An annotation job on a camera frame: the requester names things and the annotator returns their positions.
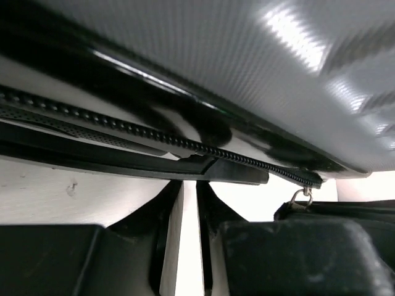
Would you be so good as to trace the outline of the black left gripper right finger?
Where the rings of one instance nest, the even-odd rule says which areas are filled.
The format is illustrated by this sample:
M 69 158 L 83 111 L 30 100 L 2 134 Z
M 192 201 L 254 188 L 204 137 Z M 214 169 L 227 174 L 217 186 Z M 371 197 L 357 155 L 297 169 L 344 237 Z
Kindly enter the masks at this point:
M 206 295 L 393 295 L 394 202 L 284 203 L 249 222 L 198 182 Z

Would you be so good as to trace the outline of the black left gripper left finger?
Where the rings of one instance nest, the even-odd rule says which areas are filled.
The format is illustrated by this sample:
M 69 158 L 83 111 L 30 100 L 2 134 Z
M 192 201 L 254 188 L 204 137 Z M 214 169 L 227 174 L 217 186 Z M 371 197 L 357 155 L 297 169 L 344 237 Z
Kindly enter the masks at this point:
M 2 295 L 174 295 L 183 185 L 109 227 L 1 227 Z

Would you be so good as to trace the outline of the grey hard-shell suitcase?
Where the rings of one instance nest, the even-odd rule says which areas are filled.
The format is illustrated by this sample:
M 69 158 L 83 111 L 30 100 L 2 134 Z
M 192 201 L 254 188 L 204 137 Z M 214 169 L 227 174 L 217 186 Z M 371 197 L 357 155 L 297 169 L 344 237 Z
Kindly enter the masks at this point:
M 1 155 L 394 198 L 393 1 L 2 1 Z

